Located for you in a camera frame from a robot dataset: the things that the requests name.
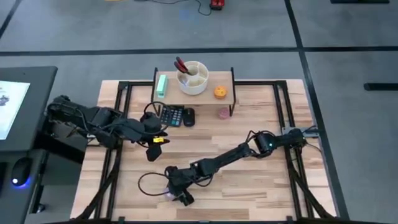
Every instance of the red object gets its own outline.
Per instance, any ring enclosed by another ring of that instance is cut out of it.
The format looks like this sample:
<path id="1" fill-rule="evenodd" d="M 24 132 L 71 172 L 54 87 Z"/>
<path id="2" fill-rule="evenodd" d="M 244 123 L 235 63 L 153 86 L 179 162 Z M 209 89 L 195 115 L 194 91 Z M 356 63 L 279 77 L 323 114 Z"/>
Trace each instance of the red object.
<path id="1" fill-rule="evenodd" d="M 211 0 L 210 9 L 212 10 L 222 10 L 225 4 L 225 0 Z"/>
<path id="2" fill-rule="evenodd" d="M 188 70 L 182 67 L 178 62 L 174 62 L 174 66 L 182 73 L 188 73 Z"/>
<path id="3" fill-rule="evenodd" d="M 184 61 L 182 59 L 180 59 L 180 57 L 176 57 L 175 58 L 177 60 L 177 62 L 181 65 L 181 67 L 185 68 L 186 70 L 188 70 L 188 68 L 185 66 Z"/>
<path id="4" fill-rule="evenodd" d="M 219 119 L 227 119 L 229 118 L 229 109 L 228 108 L 222 108 L 218 111 L 218 117 Z"/>

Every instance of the black mouse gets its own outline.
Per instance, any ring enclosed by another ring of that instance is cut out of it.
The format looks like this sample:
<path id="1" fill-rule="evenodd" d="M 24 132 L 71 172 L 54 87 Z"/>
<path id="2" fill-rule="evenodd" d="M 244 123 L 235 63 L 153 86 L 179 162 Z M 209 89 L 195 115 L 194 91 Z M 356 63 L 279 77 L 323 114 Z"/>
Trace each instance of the black mouse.
<path id="1" fill-rule="evenodd" d="M 11 182 L 15 186 L 24 185 L 29 178 L 32 159 L 29 157 L 20 158 L 12 168 Z"/>
<path id="2" fill-rule="evenodd" d="M 192 108 L 186 108 L 183 112 L 183 122 L 186 127 L 192 127 L 195 125 L 195 110 Z"/>

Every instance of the white pen holder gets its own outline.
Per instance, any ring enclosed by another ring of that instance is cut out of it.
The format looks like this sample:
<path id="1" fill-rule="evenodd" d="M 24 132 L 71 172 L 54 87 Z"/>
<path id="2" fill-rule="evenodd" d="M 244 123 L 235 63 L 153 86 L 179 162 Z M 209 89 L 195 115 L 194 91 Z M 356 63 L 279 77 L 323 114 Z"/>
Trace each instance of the white pen holder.
<path id="1" fill-rule="evenodd" d="M 184 65 L 192 75 L 184 74 L 177 70 L 177 80 L 180 89 L 188 95 L 197 95 L 206 90 L 209 71 L 200 62 L 190 61 Z"/>

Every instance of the wooden tabletop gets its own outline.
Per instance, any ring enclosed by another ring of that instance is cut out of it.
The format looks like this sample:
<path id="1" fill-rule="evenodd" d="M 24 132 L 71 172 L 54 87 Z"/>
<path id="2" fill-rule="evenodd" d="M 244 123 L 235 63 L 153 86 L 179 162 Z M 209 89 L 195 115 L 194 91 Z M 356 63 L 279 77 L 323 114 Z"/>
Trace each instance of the wooden tabletop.
<path id="1" fill-rule="evenodd" d="M 103 81 L 99 106 L 113 107 L 117 86 L 118 81 Z M 287 80 L 287 86 L 296 125 L 311 126 L 313 121 L 302 80 Z M 150 102 L 150 94 L 150 86 L 133 88 L 130 118 L 141 117 L 142 110 Z M 245 158 L 222 168 L 208 187 L 191 186 L 188 190 L 195 202 L 188 207 L 180 202 L 169 202 L 164 197 L 146 196 L 137 188 L 137 180 L 142 174 L 163 173 L 167 166 L 186 168 L 193 161 L 218 156 L 243 142 L 249 130 L 280 134 L 271 86 L 237 86 L 236 97 L 234 116 L 227 120 L 217 118 L 217 111 L 222 106 L 193 106 L 196 125 L 168 128 L 171 143 L 162 146 L 163 154 L 155 162 L 147 161 L 144 148 L 125 141 L 112 219 L 117 220 L 119 216 L 126 220 L 152 221 L 285 220 L 287 215 L 294 217 L 286 161 L 281 149 L 264 159 Z M 317 139 L 307 141 L 318 146 Z M 104 154 L 104 148 L 87 149 L 71 217 L 79 215 L 96 193 Z M 302 157 L 310 190 L 325 209 L 335 215 L 320 151 L 306 146 Z M 167 179 L 163 177 L 147 176 L 142 181 L 142 188 L 155 194 L 163 192 L 166 184 Z M 107 198 L 105 196 L 104 205 L 107 205 Z"/>
<path id="2" fill-rule="evenodd" d="M 157 97 L 154 94 L 154 101 L 160 101 L 167 105 L 190 105 L 195 102 L 196 105 L 232 105 L 234 103 L 232 73 L 228 72 L 209 72 L 209 79 L 206 90 L 199 95 L 188 95 L 181 91 L 180 84 L 177 80 L 177 72 L 157 72 L 156 87 L 160 75 L 167 75 L 168 84 L 164 98 Z M 216 86 L 225 86 L 228 93 L 226 97 L 219 100 L 214 97 L 214 89 Z"/>

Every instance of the orange toy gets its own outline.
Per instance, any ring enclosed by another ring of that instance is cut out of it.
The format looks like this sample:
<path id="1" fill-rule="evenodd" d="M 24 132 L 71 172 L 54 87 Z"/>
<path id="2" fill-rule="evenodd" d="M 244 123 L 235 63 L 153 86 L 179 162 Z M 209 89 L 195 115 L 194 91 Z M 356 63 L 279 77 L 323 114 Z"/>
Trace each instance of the orange toy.
<path id="1" fill-rule="evenodd" d="M 215 96 L 217 99 L 222 100 L 222 99 L 225 98 L 227 92 L 228 92 L 228 91 L 226 90 L 226 87 L 225 87 L 225 86 L 217 86 L 217 87 L 214 89 L 214 96 Z"/>

